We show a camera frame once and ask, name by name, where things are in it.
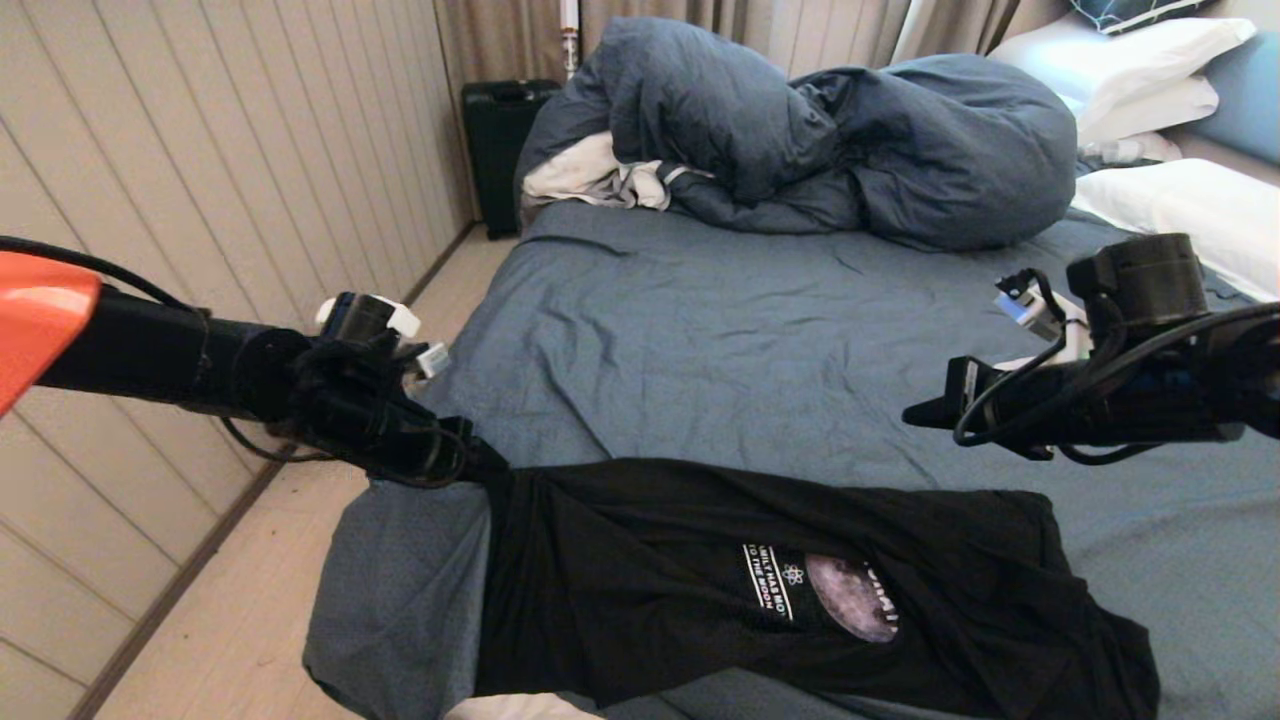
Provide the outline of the black moon print t-shirt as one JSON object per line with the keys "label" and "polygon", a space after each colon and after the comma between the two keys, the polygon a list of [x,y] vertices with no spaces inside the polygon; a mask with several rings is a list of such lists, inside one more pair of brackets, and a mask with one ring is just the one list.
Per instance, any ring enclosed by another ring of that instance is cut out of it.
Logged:
{"label": "black moon print t-shirt", "polygon": [[1043,495],[658,459],[479,480],[479,694],[607,706],[737,669],[970,717],[1158,715],[1148,632],[1093,600]]}

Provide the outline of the dark patterned cushion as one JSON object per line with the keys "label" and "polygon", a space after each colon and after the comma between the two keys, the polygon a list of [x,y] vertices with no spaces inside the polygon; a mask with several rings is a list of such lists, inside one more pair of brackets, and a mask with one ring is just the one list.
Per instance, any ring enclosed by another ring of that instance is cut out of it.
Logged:
{"label": "dark patterned cushion", "polygon": [[1068,0],[1100,33],[1124,35],[1165,20],[1196,15],[1220,0]]}

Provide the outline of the long white pillow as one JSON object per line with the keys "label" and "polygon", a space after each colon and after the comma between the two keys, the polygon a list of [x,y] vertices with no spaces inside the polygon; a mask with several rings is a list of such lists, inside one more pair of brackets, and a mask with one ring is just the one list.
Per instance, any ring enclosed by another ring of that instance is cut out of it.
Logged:
{"label": "long white pillow", "polygon": [[1202,159],[1105,169],[1071,208],[1142,234],[1188,234],[1201,261],[1252,299],[1280,302],[1280,187]]}

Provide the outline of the dark blue duvet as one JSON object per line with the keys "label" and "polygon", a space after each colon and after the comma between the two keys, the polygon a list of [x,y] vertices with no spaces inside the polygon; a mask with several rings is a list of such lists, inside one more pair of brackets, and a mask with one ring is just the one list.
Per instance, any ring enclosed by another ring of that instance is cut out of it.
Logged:
{"label": "dark blue duvet", "polygon": [[867,232],[968,251],[1029,240],[1075,193],[1065,102],[972,54],[788,79],[696,26],[613,19],[538,113],[515,170],[516,208],[531,169],[600,132],[621,161],[712,173],[676,179],[666,211],[748,233]]}

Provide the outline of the blue bed sheet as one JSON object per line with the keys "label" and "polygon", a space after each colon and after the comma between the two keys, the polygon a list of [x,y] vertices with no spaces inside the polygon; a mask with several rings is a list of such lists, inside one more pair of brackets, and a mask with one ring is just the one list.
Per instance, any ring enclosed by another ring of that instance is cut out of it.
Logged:
{"label": "blue bed sheet", "polygon": [[[840,486],[1028,489],[1073,571],[1149,630],[1158,720],[1280,720],[1280,443],[1172,445],[1110,468],[959,448],[901,411],[947,360],[1047,343],[993,305],[1027,266],[1125,240],[1068,211],[1032,240],[924,252],[864,233],[749,234],[677,213],[556,202],[526,231],[419,402],[517,468],[669,457]],[[457,483],[370,478],[326,556],[302,664],[367,720],[443,720],[474,692],[489,507]],[[961,720],[748,673],[609,720]]]}

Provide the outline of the white mattress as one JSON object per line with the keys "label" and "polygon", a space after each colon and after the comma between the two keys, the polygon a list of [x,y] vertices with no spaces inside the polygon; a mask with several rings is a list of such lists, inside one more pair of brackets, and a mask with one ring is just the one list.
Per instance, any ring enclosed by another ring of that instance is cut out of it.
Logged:
{"label": "white mattress", "polygon": [[444,720],[604,720],[557,694],[475,697],[454,706]]}

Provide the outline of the large white pillow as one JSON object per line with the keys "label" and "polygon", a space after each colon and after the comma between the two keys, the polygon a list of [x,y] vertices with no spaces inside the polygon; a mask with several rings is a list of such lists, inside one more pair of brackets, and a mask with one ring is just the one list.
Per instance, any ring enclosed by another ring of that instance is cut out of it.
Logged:
{"label": "large white pillow", "polygon": [[1181,18],[1106,36],[1068,14],[1011,37],[989,59],[1016,67],[1064,99],[1079,124],[1116,105],[1190,77],[1216,56],[1254,37],[1242,18]]}

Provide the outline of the white crumpled cloth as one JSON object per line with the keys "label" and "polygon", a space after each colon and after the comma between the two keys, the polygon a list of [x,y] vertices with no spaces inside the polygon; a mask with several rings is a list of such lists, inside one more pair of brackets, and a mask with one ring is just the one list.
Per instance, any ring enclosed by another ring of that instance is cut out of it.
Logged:
{"label": "white crumpled cloth", "polygon": [[590,135],[540,163],[520,181],[518,209],[535,213],[561,201],[599,208],[645,208],[664,211],[669,187],[684,177],[712,179],[712,173],[680,163],[621,161],[609,132]]}

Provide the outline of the beige curtain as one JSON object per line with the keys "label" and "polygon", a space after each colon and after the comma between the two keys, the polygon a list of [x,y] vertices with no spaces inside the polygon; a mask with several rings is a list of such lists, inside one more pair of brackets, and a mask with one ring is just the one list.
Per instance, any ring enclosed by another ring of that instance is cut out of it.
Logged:
{"label": "beige curtain", "polygon": [[579,55],[607,24],[658,17],[741,44],[799,77],[919,56],[984,54],[1036,0],[435,0],[451,78],[564,81],[561,5],[579,12]]}

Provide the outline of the flat white pillow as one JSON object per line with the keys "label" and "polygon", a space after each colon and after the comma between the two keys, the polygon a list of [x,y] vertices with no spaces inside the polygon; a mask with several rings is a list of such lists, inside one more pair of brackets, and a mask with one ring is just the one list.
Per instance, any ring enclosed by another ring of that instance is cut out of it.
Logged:
{"label": "flat white pillow", "polygon": [[1105,111],[1080,115],[1076,146],[1110,143],[1201,120],[1219,109],[1219,92],[1203,76],[1190,76],[1137,97],[1121,100]]}

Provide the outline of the black suitcase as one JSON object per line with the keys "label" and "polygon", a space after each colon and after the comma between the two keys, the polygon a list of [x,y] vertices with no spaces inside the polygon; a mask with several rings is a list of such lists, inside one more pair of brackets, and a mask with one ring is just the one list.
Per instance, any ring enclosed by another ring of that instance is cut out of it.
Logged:
{"label": "black suitcase", "polygon": [[515,170],[541,106],[561,91],[553,79],[467,83],[461,91],[474,187],[490,240],[518,233]]}

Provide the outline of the light blue headboard cushion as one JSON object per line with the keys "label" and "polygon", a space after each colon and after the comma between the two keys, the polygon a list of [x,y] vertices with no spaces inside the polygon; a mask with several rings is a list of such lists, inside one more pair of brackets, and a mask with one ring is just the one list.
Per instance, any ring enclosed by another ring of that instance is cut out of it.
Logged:
{"label": "light blue headboard cushion", "polygon": [[1216,56],[1203,77],[1217,109],[1190,132],[1248,158],[1280,167],[1280,32],[1260,32]]}

